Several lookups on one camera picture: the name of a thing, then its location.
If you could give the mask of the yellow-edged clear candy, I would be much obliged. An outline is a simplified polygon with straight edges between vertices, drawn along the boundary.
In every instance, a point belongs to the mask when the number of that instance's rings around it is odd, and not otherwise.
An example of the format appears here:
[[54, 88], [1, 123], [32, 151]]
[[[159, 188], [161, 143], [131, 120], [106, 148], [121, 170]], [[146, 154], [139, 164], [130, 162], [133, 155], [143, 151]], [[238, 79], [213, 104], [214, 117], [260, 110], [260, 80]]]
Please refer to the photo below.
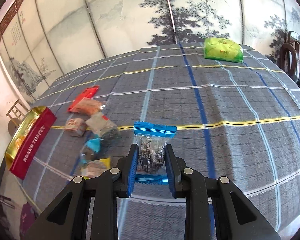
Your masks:
[[111, 168], [110, 162], [110, 158], [90, 161], [82, 166], [81, 176], [85, 179], [99, 177], [103, 172]]

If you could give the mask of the teal-edged dark candy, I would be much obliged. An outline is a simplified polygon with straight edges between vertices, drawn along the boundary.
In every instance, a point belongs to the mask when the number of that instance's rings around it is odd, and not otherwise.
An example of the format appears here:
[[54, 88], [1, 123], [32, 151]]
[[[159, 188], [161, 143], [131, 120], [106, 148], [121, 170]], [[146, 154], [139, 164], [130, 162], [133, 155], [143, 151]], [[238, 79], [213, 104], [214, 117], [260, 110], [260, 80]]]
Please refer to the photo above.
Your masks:
[[100, 138], [94, 138], [88, 140], [83, 146], [83, 150], [80, 153], [81, 163], [87, 164], [97, 158], [98, 152], [101, 149]]

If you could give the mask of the pink white cake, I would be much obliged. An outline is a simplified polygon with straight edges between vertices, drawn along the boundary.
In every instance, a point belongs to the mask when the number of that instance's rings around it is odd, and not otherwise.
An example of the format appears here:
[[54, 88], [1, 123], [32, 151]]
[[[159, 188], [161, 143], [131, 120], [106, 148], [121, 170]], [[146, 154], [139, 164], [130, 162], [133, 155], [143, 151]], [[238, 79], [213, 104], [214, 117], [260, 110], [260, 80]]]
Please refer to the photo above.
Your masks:
[[70, 135], [73, 137], [81, 137], [85, 133], [86, 127], [87, 125], [83, 119], [74, 118], [74, 119], [69, 119], [66, 122], [64, 126], [64, 130], [69, 132]]

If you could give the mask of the dark seaweed snack packet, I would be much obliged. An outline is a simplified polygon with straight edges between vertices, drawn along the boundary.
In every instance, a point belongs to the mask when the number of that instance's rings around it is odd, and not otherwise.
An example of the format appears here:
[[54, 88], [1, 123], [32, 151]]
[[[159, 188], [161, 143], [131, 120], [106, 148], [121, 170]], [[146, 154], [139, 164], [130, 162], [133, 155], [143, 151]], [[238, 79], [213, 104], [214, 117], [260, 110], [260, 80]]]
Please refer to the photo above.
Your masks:
[[101, 139], [103, 144], [109, 144], [119, 136], [117, 125], [102, 112], [95, 113], [85, 123]]

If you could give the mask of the small blue-edged clear candy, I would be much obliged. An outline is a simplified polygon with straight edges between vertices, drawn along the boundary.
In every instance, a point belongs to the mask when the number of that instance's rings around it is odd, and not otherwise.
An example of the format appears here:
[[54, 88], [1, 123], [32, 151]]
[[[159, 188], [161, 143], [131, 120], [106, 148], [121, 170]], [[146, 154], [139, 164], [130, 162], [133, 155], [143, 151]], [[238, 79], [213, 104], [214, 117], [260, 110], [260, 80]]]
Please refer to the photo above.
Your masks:
[[136, 121], [133, 127], [138, 145], [135, 181], [142, 184], [167, 185], [165, 148], [176, 135], [177, 127]]

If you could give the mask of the red snack packet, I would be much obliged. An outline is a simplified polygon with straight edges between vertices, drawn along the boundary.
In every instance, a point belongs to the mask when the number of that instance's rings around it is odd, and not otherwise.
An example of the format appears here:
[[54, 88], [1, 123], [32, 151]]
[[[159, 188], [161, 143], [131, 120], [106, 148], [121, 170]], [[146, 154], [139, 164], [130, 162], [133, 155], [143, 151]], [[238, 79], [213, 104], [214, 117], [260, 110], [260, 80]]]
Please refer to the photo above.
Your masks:
[[83, 90], [78, 96], [76, 96], [75, 100], [72, 102], [72, 104], [67, 108], [68, 112], [72, 112], [72, 109], [83, 99], [88, 98], [91, 99], [99, 90], [99, 85], [95, 85], [89, 88], [86, 88]]

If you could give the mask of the purple bag on floor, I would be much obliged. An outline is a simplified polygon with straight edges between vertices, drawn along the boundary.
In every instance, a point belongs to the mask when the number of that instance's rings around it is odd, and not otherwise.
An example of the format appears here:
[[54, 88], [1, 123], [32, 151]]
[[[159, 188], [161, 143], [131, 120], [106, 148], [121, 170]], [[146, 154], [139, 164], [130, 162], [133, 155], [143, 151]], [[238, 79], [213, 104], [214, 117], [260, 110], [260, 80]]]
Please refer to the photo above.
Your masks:
[[24, 239], [25, 233], [35, 222], [37, 217], [38, 217], [38, 213], [29, 203], [23, 205], [20, 214], [20, 226], [19, 226], [20, 239]]

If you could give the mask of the red gold toffee tin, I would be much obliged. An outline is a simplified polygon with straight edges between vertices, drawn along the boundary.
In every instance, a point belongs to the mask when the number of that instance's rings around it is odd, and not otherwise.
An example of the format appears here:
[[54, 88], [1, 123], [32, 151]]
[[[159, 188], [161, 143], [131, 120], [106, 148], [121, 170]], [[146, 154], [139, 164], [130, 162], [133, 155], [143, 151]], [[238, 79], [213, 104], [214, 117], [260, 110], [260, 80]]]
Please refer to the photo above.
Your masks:
[[46, 106], [33, 107], [23, 118], [4, 157], [9, 171], [23, 180], [39, 146], [56, 121], [56, 116]]

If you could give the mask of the plaid blue grey tablecloth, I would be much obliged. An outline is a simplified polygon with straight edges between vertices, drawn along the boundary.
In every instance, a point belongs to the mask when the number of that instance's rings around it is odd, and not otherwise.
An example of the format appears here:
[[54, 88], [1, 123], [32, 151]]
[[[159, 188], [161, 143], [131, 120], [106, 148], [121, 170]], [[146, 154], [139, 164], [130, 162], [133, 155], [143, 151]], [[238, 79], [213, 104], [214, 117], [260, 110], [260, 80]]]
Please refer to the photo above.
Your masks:
[[27, 199], [43, 211], [79, 174], [91, 132], [63, 129], [76, 96], [98, 85], [96, 99], [119, 135], [101, 153], [112, 165], [129, 152], [140, 120], [177, 127], [176, 156], [202, 175], [229, 177], [269, 223], [285, 229], [300, 215], [300, 88], [249, 46], [243, 63], [203, 57], [201, 43], [142, 48], [61, 76], [36, 101], [56, 116], [23, 180]]

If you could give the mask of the round stone millstone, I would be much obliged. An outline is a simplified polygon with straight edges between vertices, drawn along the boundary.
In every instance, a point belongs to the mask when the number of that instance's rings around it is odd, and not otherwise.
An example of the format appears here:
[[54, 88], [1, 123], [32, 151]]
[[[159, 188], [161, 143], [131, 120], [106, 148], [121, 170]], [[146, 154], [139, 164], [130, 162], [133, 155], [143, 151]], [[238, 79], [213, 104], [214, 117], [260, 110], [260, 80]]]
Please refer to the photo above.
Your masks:
[[20, 120], [18, 118], [10, 119], [10, 121], [8, 122], [8, 133], [11, 137], [13, 137], [19, 125], [20, 125]]

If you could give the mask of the clear bag orange crackers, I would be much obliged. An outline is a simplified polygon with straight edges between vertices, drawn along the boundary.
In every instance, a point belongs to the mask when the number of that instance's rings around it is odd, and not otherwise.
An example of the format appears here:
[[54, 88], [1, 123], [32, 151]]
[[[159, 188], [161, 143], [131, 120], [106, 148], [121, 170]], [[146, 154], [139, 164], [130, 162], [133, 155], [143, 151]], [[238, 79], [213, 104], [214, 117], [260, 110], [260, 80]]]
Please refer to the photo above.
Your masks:
[[100, 112], [105, 107], [105, 105], [106, 103], [103, 101], [83, 98], [72, 108], [72, 113], [80, 113], [92, 116], [95, 113]]

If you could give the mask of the small bamboo chair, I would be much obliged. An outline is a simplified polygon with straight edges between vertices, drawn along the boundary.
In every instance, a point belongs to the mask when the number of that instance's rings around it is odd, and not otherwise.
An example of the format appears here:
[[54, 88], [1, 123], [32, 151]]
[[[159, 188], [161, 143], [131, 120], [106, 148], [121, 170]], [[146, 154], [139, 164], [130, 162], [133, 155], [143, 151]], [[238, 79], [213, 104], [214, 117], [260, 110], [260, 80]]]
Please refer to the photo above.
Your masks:
[[8, 110], [6, 116], [10, 119], [17, 118], [19, 121], [22, 121], [28, 111], [29, 109], [23, 104], [20, 99], [18, 99]]

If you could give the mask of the green tissue pack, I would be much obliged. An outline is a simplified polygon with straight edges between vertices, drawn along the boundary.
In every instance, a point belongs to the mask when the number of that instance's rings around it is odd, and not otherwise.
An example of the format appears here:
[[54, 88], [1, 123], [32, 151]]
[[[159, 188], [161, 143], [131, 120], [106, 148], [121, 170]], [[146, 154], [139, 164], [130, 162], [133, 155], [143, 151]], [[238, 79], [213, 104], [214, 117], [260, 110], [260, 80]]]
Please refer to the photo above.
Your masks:
[[203, 46], [206, 59], [222, 60], [234, 63], [243, 62], [243, 49], [236, 42], [227, 38], [206, 38]]

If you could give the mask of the dark wooden chair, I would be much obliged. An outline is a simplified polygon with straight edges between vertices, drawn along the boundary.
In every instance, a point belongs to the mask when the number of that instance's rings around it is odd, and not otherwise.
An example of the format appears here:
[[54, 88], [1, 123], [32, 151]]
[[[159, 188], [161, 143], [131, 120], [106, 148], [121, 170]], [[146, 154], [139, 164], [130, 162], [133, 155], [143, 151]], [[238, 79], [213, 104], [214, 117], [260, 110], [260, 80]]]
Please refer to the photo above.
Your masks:
[[289, 31], [286, 42], [281, 46], [279, 67], [294, 81], [300, 79], [300, 35]]

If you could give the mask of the painted folding screen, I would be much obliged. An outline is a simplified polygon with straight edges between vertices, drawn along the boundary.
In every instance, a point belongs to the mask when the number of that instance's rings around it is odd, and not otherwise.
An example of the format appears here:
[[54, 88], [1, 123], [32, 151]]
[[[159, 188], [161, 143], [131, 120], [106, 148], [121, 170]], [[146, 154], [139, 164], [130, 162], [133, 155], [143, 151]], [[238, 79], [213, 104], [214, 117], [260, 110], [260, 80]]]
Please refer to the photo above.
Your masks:
[[12, 0], [0, 21], [0, 57], [22, 97], [58, 77], [142, 47], [229, 38], [274, 62], [300, 34], [296, 0]]

